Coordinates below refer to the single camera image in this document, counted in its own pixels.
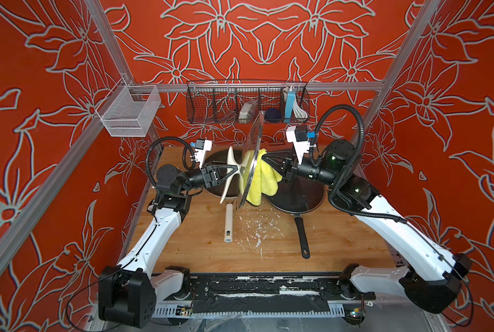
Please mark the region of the glass lid with white handle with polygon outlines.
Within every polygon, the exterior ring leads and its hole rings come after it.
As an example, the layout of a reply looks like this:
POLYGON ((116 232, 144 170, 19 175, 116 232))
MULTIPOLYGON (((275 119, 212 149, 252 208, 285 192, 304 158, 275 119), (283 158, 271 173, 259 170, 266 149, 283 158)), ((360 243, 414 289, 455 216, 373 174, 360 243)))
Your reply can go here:
POLYGON ((228 189, 235 176, 238 176, 238 192, 236 198, 236 209, 239 210, 246 203, 248 193, 251 189, 253 177, 258 163, 260 145, 262 142, 262 133, 264 126, 264 112, 261 111, 256 116, 251 130, 249 131, 245 143, 242 145, 242 160, 241 163, 235 160, 233 147, 229 147, 226 161, 226 184, 223 189, 223 194, 220 203, 226 199, 228 189))

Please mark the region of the yellow microfiber cloth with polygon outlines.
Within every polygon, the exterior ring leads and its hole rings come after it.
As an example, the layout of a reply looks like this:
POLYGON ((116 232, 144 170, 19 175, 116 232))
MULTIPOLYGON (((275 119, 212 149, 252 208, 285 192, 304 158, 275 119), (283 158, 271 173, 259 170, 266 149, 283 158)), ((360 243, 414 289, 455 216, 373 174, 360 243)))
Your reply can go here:
POLYGON ((240 164, 238 182, 241 194, 239 207, 243 206, 246 201, 254 206, 259 206, 262 203, 262 195, 274 196, 277 193, 278 184, 282 178, 265 177, 264 169, 271 167, 266 161, 262 160, 262 156, 266 153, 265 149, 259 151, 256 166, 252 172, 254 151, 251 149, 244 152, 243 161, 240 164))

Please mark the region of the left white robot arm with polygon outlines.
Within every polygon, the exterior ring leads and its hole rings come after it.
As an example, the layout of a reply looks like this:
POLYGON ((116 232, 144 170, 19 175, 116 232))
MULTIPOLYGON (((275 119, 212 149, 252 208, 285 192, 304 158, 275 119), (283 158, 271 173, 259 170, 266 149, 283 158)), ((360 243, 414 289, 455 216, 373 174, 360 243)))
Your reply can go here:
POLYGON ((186 218, 192 190, 225 185, 241 174, 244 166, 235 159, 224 164, 205 163, 205 154, 212 148, 210 141, 188 143, 166 136, 154 141, 145 157, 145 172, 155 189, 150 203, 152 220, 136 245, 115 265, 107 266, 98 280, 97 312, 100 320, 117 325, 145 327, 159 302, 170 296, 184 300, 193 295, 188 268, 170 266, 154 275, 153 270, 174 232, 186 218), (180 171, 164 164, 153 170, 151 155, 164 142, 179 142, 192 165, 180 171))

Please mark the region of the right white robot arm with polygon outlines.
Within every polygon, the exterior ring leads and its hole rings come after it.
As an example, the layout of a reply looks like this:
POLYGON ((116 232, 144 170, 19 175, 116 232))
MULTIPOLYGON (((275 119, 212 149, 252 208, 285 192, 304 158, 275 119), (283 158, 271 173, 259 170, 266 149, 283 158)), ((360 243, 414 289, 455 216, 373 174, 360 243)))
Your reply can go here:
POLYGON ((407 262, 401 268, 368 268, 350 264, 339 277, 341 294, 387 293, 410 300, 420 309, 440 314, 457 300, 472 262, 466 254, 453 254, 435 243, 402 217, 377 188, 354 174, 366 137, 362 115, 350 105, 330 108, 313 131, 293 127, 288 135, 296 149, 293 157, 271 152, 262 159, 285 179, 303 178, 327 188, 327 200, 340 212, 356 217, 391 245, 407 262), (357 139, 338 139, 319 155, 320 129, 336 111, 347 111, 356 120, 357 139))

